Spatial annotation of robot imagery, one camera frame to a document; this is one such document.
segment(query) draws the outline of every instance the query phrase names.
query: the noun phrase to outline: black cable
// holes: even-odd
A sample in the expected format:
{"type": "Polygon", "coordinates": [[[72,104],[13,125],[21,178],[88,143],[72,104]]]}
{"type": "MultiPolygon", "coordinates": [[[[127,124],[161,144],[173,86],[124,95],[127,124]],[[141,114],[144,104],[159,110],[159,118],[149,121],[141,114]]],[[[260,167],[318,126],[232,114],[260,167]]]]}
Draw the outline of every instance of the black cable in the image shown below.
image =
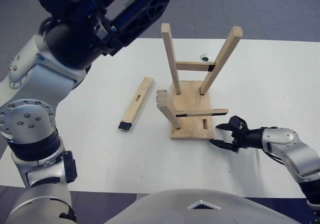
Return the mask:
{"type": "Polygon", "coordinates": [[[268,157],[270,157],[272,160],[274,160],[275,162],[278,162],[279,164],[284,165],[284,162],[283,162],[279,157],[276,157],[276,156],[274,156],[274,155],[272,155],[272,154],[270,154],[270,153],[268,153],[268,152],[265,152],[265,151],[264,151],[264,153],[265,153],[268,157]]]}

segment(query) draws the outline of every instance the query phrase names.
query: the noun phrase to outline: small white object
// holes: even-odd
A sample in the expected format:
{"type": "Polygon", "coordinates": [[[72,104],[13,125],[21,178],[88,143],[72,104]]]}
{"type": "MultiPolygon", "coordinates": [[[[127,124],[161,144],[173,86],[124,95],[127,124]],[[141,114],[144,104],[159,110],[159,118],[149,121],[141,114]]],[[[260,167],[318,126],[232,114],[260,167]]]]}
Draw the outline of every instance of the small white object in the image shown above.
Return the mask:
{"type": "Polygon", "coordinates": [[[210,55],[210,54],[202,54],[201,56],[200,56],[200,60],[202,61],[202,62],[212,62],[213,61],[213,57],[212,57],[212,55],[210,55]]]}

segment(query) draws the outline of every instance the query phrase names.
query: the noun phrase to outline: black end cap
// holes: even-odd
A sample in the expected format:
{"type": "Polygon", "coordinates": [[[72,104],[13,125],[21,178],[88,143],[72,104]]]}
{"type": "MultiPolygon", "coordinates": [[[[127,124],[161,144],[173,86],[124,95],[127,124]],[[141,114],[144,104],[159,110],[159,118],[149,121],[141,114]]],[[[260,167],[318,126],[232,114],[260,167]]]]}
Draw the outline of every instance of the black end cap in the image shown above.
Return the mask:
{"type": "Polygon", "coordinates": [[[132,126],[131,123],[126,123],[126,122],[121,121],[118,129],[128,131],[128,130],[130,130],[131,126],[132,126]]]}

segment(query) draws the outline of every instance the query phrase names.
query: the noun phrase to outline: wooden rung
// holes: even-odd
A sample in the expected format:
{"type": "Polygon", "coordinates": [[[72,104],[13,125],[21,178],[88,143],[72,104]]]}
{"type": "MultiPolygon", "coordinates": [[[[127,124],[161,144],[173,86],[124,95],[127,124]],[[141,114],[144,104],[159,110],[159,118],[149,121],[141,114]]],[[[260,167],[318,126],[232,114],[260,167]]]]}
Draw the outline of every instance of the wooden rung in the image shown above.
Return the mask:
{"type": "Polygon", "coordinates": [[[200,86],[200,93],[202,95],[204,95],[208,91],[211,84],[214,82],[214,80],[218,76],[220,70],[227,62],[229,56],[234,51],[235,47],[237,46],[241,38],[242,38],[241,27],[233,26],[232,30],[230,31],[227,39],[224,42],[224,45],[222,46],[215,60],[214,70],[212,72],[207,73],[205,79],[203,80],[200,86]]]}
{"type": "Polygon", "coordinates": [[[167,90],[158,90],[156,92],[156,96],[157,108],[163,113],[163,115],[165,115],[175,128],[181,128],[181,123],[176,117],[177,110],[167,90]]]}
{"type": "Polygon", "coordinates": [[[128,131],[130,130],[132,123],[136,119],[141,106],[147,98],[147,95],[154,83],[154,79],[145,77],[141,82],[137,92],[135,93],[126,113],[121,119],[118,129],[128,131]]]}
{"type": "Polygon", "coordinates": [[[161,34],[165,46],[166,56],[168,58],[169,67],[172,75],[172,81],[175,88],[175,92],[177,95],[181,94],[181,86],[180,86],[180,80],[179,75],[176,68],[176,61],[175,61],[175,51],[173,48],[172,43],[172,36],[171,36],[171,30],[169,24],[162,24],[161,25],[161,34]]]}
{"type": "Polygon", "coordinates": [[[178,110],[175,113],[176,117],[192,117],[192,116],[214,116],[226,115],[228,109],[213,109],[213,110],[178,110]]]}
{"type": "Polygon", "coordinates": [[[204,62],[186,62],[176,61],[175,66],[177,70],[194,70],[194,71],[208,71],[211,72],[215,63],[204,63],[204,62]]]}

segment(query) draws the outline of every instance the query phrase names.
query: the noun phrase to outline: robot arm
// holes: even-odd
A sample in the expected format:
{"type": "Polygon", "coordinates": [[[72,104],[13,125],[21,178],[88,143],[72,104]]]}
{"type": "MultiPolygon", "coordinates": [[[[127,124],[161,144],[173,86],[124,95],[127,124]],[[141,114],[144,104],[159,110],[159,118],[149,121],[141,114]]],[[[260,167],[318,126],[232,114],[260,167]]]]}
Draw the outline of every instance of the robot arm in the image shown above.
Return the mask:
{"type": "Polygon", "coordinates": [[[246,122],[237,116],[217,128],[232,131],[234,139],[232,144],[211,140],[215,146],[234,152],[248,147],[262,149],[270,158],[283,164],[299,184],[309,207],[317,218],[320,217],[320,158],[295,131],[277,127],[249,130],[246,122]]]}
{"type": "Polygon", "coordinates": [[[75,220],[67,183],[76,179],[77,169],[55,125],[57,106],[96,58],[128,46],[160,18],[170,0],[132,0],[114,20],[106,17],[114,0],[39,1],[52,17],[14,57],[0,83],[0,133],[29,188],[8,223],[27,217],[30,223],[75,220]]]}

